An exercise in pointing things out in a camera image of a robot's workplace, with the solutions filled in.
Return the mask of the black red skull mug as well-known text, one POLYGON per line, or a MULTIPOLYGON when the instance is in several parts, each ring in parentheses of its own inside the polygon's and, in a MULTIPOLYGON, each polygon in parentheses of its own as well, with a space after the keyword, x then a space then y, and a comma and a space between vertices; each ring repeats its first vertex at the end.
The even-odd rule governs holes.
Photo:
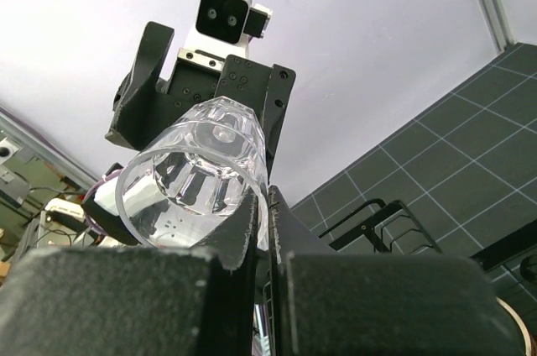
POLYGON ((533 337, 523 319, 506 301, 499 297, 496 298, 496 301, 502 307, 502 310, 506 315, 508 321, 508 333, 516 346, 517 355, 533 355, 533 337))

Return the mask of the clear cup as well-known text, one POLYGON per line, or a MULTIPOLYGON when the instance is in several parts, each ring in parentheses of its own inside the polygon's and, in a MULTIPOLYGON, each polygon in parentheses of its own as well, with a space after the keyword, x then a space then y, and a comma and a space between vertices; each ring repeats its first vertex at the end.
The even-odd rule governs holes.
POLYGON ((115 203, 145 246, 189 248, 253 191, 258 246, 269 246, 265 139, 255 112, 228 97, 196 104, 122 169, 115 203))

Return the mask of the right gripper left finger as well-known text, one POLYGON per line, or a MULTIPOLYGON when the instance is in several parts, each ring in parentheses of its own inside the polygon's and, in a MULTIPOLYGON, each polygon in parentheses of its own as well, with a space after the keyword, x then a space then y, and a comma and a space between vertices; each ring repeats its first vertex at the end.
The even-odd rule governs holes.
POLYGON ((248 355, 258 200, 189 249, 47 247, 1 289, 4 355, 248 355))

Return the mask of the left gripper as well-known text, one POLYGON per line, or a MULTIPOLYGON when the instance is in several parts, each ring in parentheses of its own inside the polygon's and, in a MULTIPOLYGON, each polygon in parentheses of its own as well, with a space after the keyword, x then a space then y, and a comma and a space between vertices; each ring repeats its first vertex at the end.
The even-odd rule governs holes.
POLYGON ((268 175, 274 166, 296 72, 273 64, 261 65, 229 55, 216 69, 178 59, 168 81, 160 77, 175 31, 163 24, 146 24, 133 65, 112 104, 112 121, 105 139, 140 151, 193 105, 225 96, 250 107, 262 125, 268 175))

